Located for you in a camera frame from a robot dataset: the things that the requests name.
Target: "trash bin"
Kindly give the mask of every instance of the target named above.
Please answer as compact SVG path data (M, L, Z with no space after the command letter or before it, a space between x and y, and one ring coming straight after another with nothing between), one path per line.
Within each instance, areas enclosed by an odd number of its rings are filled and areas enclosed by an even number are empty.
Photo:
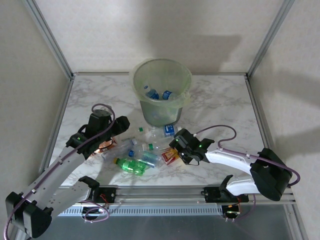
M192 74L187 67L174 60L157 58L140 63L130 76L148 124L162 127L175 124L180 119L182 108L190 102L191 96L189 89ZM155 89L160 99L146 96L146 85ZM175 97L162 100L165 91L175 93Z

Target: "water bottle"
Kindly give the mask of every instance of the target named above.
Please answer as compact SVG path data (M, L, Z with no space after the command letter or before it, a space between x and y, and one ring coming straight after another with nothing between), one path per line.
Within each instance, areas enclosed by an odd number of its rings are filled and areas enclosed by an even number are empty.
M151 168L160 167L162 163L160 156L144 151L142 146L134 147L129 151L128 156L136 159L138 162L150 166Z
M163 95L162 95L162 99L163 99L163 100L172 100L172 99L174 99L174 98L177 97L177 96L178 96L178 95L175 94L174 92L166 90L166 91L164 91L164 93L163 93Z
M144 86L145 95L151 99L159 99L159 94L153 88L150 88L148 85Z
M171 142L171 137L162 138L155 142L142 144L143 151L155 151L157 153L165 152L170 149L169 143Z
M130 158L115 158L113 162L122 168L123 171L133 173L137 176L142 176L147 167L143 162L138 162Z
M112 160L116 157L120 157L125 155L130 149L133 148L134 145L137 144L136 139L127 139L122 142L119 142L116 146L113 148L105 151L102 154L102 157L104 160Z
M180 126L169 124L164 127L139 127L139 132L144 133L148 140L155 140L174 136L181 129Z
M115 136L114 139L117 143L122 142L128 138L135 138L143 142L151 142L157 139L174 136L181 129L182 127L174 126L172 124L163 127L136 127L130 128L124 133Z

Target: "blue label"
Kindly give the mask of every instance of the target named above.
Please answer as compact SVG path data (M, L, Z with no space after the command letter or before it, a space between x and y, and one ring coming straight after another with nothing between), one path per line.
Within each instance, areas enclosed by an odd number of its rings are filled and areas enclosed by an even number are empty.
M156 91L154 91L154 93L149 98L151 98L151 99L159 99L159 94Z
M175 128L172 124L164 126L164 135L166 137L175 135Z
M129 154L128 154L128 155L129 155L129 157L131 157L131 158L132 158L132 157L135 155L135 152L134 152L134 151L132 151L132 150L130 150L130 152L129 152Z
M168 100L170 94L172 94L172 91L168 91L168 90L164 91L164 93L162 95L162 99L163 100Z

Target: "white wall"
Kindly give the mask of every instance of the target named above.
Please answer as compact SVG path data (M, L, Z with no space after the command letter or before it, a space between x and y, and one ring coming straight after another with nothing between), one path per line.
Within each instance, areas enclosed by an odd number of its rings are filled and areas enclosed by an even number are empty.
M296 0L252 79L275 152L301 174L293 192L310 240L320 239L319 12L319 0Z
M0 227L5 198L36 177L67 86L21 0L0 3Z
M130 71L170 58L246 72L283 0L36 0L71 69Z

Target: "green plastic bottle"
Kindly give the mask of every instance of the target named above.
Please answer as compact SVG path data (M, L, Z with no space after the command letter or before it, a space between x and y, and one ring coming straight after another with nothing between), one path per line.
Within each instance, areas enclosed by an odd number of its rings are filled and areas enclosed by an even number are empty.
M115 158L113 162L122 168L122 170L137 176L142 176L147 167L145 163L130 158Z

